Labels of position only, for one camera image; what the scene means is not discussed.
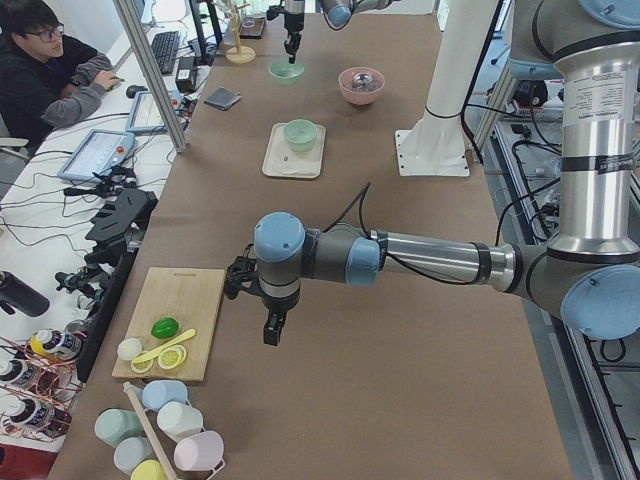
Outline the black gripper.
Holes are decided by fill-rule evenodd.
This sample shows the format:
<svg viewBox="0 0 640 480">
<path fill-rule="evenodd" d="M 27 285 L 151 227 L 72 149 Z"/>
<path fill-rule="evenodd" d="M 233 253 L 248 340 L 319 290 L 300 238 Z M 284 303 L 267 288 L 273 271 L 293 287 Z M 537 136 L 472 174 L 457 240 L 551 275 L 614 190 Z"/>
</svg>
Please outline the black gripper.
<svg viewBox="0 0 640 480">
<path fill-rule="evenodd" d="M 299 298 L 299 293 L 280 298 L 269 295 L 263 297 L 262 302 L 268 310 L 267 322 L 263 328 L 263 341 L 266 345 L 279 345 L 281 324 L 286 321 L 287 313 L 297 305 Z"/>
<path fill-rule="evenodd" d="M 285 51 L 290 64 L 296 63 L 298 50 L 301 43 L 301 31 L 304 29 L 305 1 L 284 0 L 284 26 L 287 30 L 287 38 L 284 42 Z"/>
</svg>

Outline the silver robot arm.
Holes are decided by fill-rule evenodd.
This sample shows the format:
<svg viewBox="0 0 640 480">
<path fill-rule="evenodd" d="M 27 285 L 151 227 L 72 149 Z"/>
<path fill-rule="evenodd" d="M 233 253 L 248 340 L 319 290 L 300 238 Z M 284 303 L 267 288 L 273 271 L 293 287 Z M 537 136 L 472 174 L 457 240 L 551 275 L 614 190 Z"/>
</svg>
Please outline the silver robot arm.
<svg viewBox="0 0 640 480">
<path fill-rule="evenodd" d="M 393 0 L 329 0 L 320 2 L 320 10 L 328 26 L 332 30 L 340 30 L 349 23 L 354 15 L 372 10 L 384 10 L 393 3 Z M 284 49 L 290 64 L 296 63 L 301 44 L 305 24 L 305 5 L 304 1 L 284 0 L 272 6 L 268 11 L 269 18 L 275 18 L 278 15 L 284 16 L 286 30 Z"/>
<path fill-rule="evenodd" d="M 558 173 L 540 187 L 545 204 L 532 209 L 540 239 L 486 245 L 341 221 L 308 229 L 290 213 L 268 214 L 255 227 L 249 262 L 252 291 L 268 310 L 265 343 L 279 342 L 303 279 L 366 286 L 391 268 L 449 285 L 490 285 L 593 339 L 638 331 L 639 245 L 627 228 L 639 5 L 521 1 L 513 33 L 517 77 L 564 83 Z"/>
</svg>

